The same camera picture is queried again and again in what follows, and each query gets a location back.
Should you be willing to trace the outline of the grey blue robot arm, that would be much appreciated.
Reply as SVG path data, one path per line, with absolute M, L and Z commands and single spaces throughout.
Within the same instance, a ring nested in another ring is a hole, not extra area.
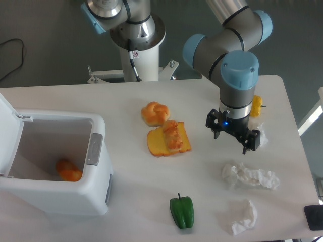
M 273 29 L 270 16 L 253 11 L 246 1 L 208 1 L 221 23 L 221 33 L 192 35 L 184 44 L 183 59 L 220 90 L 218 109 L 206 118 L 215 137 L 226 132 L 255 151 L 260 131 L 248 128 L 259 62 L 250 50 L 266 40 Z M 157 81 L 159 46 L 166 35 L 150 1 L 84 1 L 82 10 L 98 34 L 108 32 L 120 50 L 127 82 Z

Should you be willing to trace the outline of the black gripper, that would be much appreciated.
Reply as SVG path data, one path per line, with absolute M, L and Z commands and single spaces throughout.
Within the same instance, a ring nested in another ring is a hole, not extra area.
M 229 113 L 218 112 L 212 109 L 206 118 L 206 127 L 213 132 L 214 139 L 217 139 L 220 132 L 226 132 L 234 136 L 242 145 L 242 153 L 245 155 L 247 151 L 255 151 L 260 145 L 261 131 L 250 130 L 248 128 L 250 114 L 244 118 L 229 118 Z

